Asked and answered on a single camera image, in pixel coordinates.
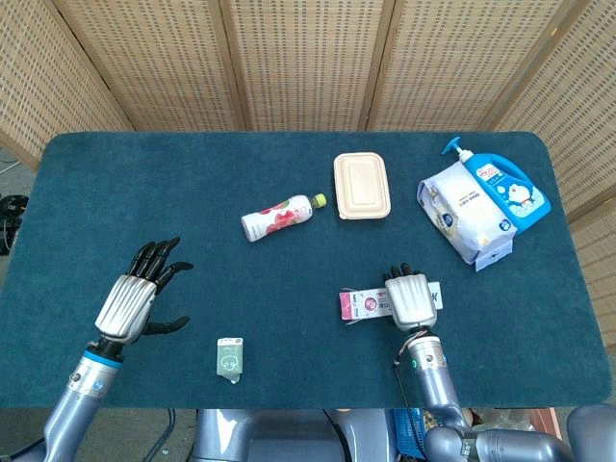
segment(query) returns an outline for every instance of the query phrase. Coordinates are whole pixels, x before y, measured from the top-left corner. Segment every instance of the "robot finger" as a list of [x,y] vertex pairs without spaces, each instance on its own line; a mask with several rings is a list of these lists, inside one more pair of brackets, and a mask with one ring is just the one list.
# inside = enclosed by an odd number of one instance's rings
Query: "robot finger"
[[173,238],[170,241],[167,241],[165,245],[163,245],[156,254],[156,257],[149,265],[149,268],[143,275],[145,279],[148,281],[155,280],[163,267],[165,266],[165,262],[167,261],[167,256],[170,251],[180,242],[180,238]]
[[137,277],[144,277],[145,276],[145,273],[147,272],[147,269],[150,266],[150,262],[152,261],[152,258],[154,258],[154,255],[156,255],[161,250],[161,247],[163,247],[166,243],[167,243],[167,241],[160,241],[159,243],[157,243],[157,244],[153,245],[152,247],[150,247],[150,249],[147,251],[147,253],[145,255],[143,255],[143,259],[141,261],[141,264],[137,268],[137,271],[135,271],[135,275]]
[[193,265],[187,262],[177,262],[177,263],[174,263],[173,265],[169,265],[168,267],[166,267],[161,272],[161,275],[158,277],[158,279],[154,281],[154,284],[158,286],[158,289],[156,290],[156,294],[159,294],[161,290],[165,288],[165,286],[169,283],[169,281],[173,278],[173,276],[176,273],[180,271],[192,270],[192,269],[193,269]]
[[135,257],[133,257],[133,261],[131,262],[131,266],[128,268],[128,271],[126,271],[126,275],[127,276],[134,276],[135,272],[137,271],[138,266],[141,264],[141,260],[143,259],[143,255],[145,255],[145,253],[150,249],[150,247],[154,245],[154,242],[149,242],[146,245],[144,245],[142,248],[140,248],[137,253],[135,254]]

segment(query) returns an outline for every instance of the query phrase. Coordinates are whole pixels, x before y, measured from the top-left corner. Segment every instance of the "green felt surface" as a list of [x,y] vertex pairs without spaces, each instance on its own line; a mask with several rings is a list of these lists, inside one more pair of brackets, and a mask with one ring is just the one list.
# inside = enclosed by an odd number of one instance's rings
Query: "green felt surface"
[[[338,292],[380,287],[409,262],[441,281],[440,335],[466,406],[599,402],[610,372],[545,145],[528,133],[467,133],[461,145],[518,164],[552,212],[514,253],[475,273],[415,199],[449,166],[449,133],[80,133],[48,145],[0,297],[0,405],[50,406],[133,253],[179,235],[194,263],[153,309],[189,315],[180,332],[141,338],[106,405],[178,408],[401,407],[391,364],[403,334],[386,319],[344,325]],[[392,212],[338,218],[332,162],[374,151]],[[329,205],[251,244],[244,214],[291,195]],[[237,385],[216,376],[217,338],[244,337]],[[405,369],[413,404],[421,399]]]

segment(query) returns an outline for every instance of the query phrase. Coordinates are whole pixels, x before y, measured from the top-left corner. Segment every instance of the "robotic hand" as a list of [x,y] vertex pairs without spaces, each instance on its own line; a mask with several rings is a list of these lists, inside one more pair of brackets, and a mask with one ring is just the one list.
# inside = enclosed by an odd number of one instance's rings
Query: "robotic hand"
[[180,238],[144,245],[125,274],[112,287],[95,325],[100,339],[89,343],[43,430],[44,440],[13,454],[19,462],[70,462],[74,459],[102,399],[109,392],[124,358],[122,350],[141,335],[168,334],[190,320],[149,322],[152,302],[173,276],[193,265],[178,262],[165,268]]
[[384,274],[400,330],[410,331],[394,363],[404,395],[398,366],[408,349],[425,408],[441,426],[424,438],[423,458],[430,462],[596,462],[616,460],[616,407],[582,406],[567,422],[573,451],[555,437],[536,431],[493,429],[473,432],[458,402],[440,339],[430,331],[436,323],[425,276],[411,273],[409,265],[392,267]]

